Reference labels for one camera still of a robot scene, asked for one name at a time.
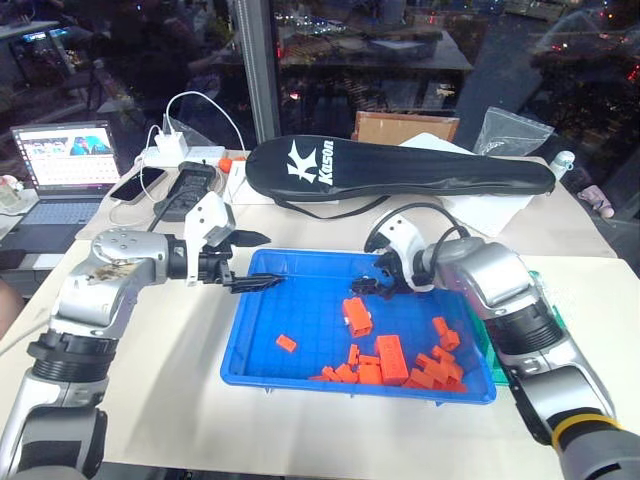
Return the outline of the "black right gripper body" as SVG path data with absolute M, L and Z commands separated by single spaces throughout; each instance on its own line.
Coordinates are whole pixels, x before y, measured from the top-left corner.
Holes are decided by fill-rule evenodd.
M 378 257 L 374 266 L 379 269 L 387 279 L 387 282 L 384 284 L 384 288 L 386 290 L 404 289 L 402 264 L 397 253 L 393 251 L 386 251 Z

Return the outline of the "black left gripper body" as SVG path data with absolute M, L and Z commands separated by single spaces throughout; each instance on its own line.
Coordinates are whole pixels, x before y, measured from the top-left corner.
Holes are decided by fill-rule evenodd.
M 219 284 L 234 290 L 235 275 L 228 261 L 232 258 L 234 231 L 227 233 L 217 243 L 212 239 L 202 247 L 198 259 L 198 280 L 204 284 Z

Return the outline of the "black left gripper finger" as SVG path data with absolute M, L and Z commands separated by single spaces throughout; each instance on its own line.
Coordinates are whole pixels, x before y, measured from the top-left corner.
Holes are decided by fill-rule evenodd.
M 269 289 L 283 282 L 285 278 L 272 273 L 258 273 L 243 277 L 233 277 L 229 283 L 232 294 L 259 292 Z
M 231 233 L 231 244 L 237 247 L 257 247 L 270 242 L 269 237 L 256 231 L 235 230 Z

